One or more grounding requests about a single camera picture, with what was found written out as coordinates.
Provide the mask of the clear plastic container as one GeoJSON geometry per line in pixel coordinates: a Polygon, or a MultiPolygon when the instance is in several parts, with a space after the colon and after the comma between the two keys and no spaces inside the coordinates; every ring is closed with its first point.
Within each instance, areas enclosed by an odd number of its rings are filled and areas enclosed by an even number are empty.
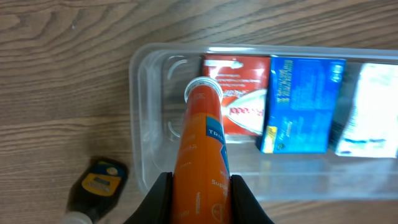
{"type": "MultiPolygon", "coordinates": [[[[129,64],[132,151],[136,179],[148,192],[175,167],[185,112],[184,91],[200,73],[205,54],[344,58],[396,63],[396,50],[242,44],[154,43],[129,64]]],[[[394,200],[397,160],[326,154],[262,154],[253,136],[228,136],[229,170],[260,202],[279,200],[394,200]]]]}

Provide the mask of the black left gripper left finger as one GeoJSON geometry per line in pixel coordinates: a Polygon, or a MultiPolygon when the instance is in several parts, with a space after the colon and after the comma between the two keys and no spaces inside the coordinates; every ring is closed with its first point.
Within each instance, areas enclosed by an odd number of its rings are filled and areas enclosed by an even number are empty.
{"type": "Polygon", "coordinates": [[[169,224],[173,173],[161,173],[137,210],[124,224],[169,224]]]}

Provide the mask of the red medicine box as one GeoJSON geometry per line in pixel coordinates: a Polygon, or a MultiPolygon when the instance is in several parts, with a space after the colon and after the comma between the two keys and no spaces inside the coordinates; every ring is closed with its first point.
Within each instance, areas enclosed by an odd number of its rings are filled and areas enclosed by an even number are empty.
{"type": "Polygon", "coordinates": [[[221,86],[221,113],[226,134],[262,134],[270,57],[205,55],[202,75],[221,86]]]}

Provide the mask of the blue lozenge box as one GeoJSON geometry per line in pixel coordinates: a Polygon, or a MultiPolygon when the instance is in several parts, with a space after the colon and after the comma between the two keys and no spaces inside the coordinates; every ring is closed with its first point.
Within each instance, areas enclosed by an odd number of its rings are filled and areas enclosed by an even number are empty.
{"type": "Polygon", "coordinates": [[[323,154],[346,68],[342,58],[271,57],[263,154],[323,154]]]}

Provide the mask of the orange tablet tube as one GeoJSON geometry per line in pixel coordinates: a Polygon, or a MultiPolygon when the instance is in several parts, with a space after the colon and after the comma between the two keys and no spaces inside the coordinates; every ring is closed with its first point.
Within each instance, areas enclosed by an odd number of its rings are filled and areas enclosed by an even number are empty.
{"type": "Polygon", "coordinates": [[[171,223],[232,223],[230,173],[221,114],[223,93],[212,78],[186,87],[183,128],[173,174],[171,223]]]}

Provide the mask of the white medicine box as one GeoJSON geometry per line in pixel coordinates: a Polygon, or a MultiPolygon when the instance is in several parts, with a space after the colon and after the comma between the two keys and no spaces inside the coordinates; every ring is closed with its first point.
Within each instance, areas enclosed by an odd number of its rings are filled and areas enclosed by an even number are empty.
{"type": "Polygon", "coordinates": [[[338,156],[397,157],[397,65],[347,65],[334,112],[330,146],[338,156]]]}

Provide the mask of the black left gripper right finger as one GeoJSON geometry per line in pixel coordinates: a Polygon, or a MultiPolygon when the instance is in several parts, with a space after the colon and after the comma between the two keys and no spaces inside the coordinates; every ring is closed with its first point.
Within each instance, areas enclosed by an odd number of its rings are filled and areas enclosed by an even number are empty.
{"type": "Polygon", "coordinates": [[[240,175],[231,176],[231,206],[235,224],[274,224],[240,175]]]}

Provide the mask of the dark brown syrup bottle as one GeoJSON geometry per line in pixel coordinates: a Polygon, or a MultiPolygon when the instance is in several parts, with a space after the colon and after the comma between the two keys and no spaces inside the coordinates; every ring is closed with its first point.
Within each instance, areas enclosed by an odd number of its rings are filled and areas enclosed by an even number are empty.
{"type": "Polygon", "coordinates": [[[94,157],[88,168],[73,184],[66,214],[61,224],[95,224],[119,201],[129,177],[129,168],[122,162],[94,157]]]}

